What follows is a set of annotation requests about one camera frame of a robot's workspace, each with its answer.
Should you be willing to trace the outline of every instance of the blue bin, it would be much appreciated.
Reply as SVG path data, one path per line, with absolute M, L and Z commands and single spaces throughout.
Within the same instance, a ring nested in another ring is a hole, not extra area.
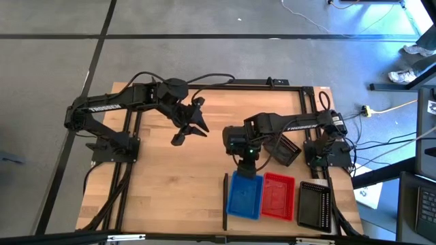
M 236 174 L 236 171 L 234 171 L 227 202 L 227 213 L 258 220 L 262 201 L 263 182 L 263 176 L 256 176 L 251 180 L 239 176 Z

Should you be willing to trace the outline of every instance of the person's shoe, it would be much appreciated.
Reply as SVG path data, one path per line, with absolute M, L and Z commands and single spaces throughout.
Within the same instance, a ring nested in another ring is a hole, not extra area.
M 407 71 L 392 71 L 388 73 L 388 77 L 395 83 L 399 82 L 411 82 L 415 80 L 416 76 L 412 70 Z
M 428 57 L 432 55 L 435 51 L 427 50 L 425 48 L 421 48 L 418 45 L 412 45 L 412 46 L 403 46 L 404 51 L 406 51 L 407 54 L 421 54 L 424 57 Z

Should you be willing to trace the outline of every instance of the yellow cable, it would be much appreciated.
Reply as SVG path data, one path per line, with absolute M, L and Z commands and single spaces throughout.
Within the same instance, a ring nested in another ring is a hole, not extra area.
M 393 110 L 395 110 L 395 109 L 401 108 L 401 107 L 403 107 L 404 105 L 409 105 L 409 104 L 411 104 L 411 103 L 415 103 L 415 102 L 417 102 L 417 101 L 418 101 L 418 100 L 415 99 L 415 100 L 413 100 L 413 101 L 409 101 L 409 102 L 407 102 L 407 103 L 404 103 L 403 105 L 398 105 L 398 106 L 395 106 L 394 108 L 390 108 L 390 109 L 387 109 L 387 110 L 382 110 L 381 112 L 378 112 L 378 111 L 375 111 L 375 110 L 371 110 L 371 113 L 374 113 L 374 114 L 381 114 L 381 113 L 385 113 L 385 112 L 390 112 L 390 111 L 393 111 Z
M 360 1 L 360 0 L 357 0 L 357 1 L 353 2 L 352 4 L 348 5 L 347 7 L 338 7 L 338 6 L 336 6 L 336 5 L 333 3 L 333 1 L 332 1 L 331 5 L 333 5 L 333 7 L 337 8 L 338 10 L 344 10 L 344 9 L 346 9 L 346 8 L 349 8 L 349 7 L 353 6 L 354 4 L 358 3 L 359 1 Z

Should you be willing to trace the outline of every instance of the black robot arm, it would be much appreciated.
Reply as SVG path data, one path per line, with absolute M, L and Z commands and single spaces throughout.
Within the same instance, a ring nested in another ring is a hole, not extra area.
M 247 177 L 256 173 L 255 160 L 259 159 L 262 142 L 268 138 L 277 141 L 283 132 L 303 129 L 322 128 L 321 138 L 312 142 L 310 151 L 316 157 L 313 160 L 326 158 L 332 152 L 336 139 L 347 134 L 342 115 L 333 110 L 312 114 L 280 116 L 275 113 L 259 113 L 244 120 L 242 127 L 226 127 L 223 130 L 223 143 L 227 154 L 242 158 L 238 164 L 238 172 Z
M 185 140 L 185 135 L 196 134 L 205 137 L 203 131 L 209 132 L 200 110 L 204 99 L 198 97 L 193 105 L 184 105 L 181 101 L 187 96 L 188 84 L 185 81 L 170 78 L 163 82 L 156 82 L 153 79 L 148 84 L 132 84 L 119 93 L 76 98 L 67 109 L 64 125 L 69 130 L 76 132 L 85 130 L 97 136 L 97 143 L 87 146 L 94 152 L 100 150 L 105 155 L 110 155 L 109 160 L 116 161 L 116 156 L 113 157 L 116 154 L 137 155 L 135 151 L 139 139 L 130 137 L 127 132 L 112 130 L 95 120 L 92 114 L 121 109 L 131 112 L 156 109 L 180 129 L 171 141 L 172 145 L 180 146 Z

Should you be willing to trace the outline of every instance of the black tray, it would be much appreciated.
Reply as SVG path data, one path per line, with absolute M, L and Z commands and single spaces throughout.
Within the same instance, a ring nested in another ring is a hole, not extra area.
M 330 197 L 330 188 L 327 186 L 301 182 L 298 225 L 330 233 L 332 231 L 332 202 Z
M 277 143 L 277 137 L 273 137 L 266 140 L 263 145 L 265 150 L 271 154 L 275 144 Z M 301 149 L 292 143 L 286 136 L 280 137 L 280 143 L 277 149 L 272 154 L 272 157 L 276 159 L 280 164 L 289 167 L 296 157 L 301 153 Z

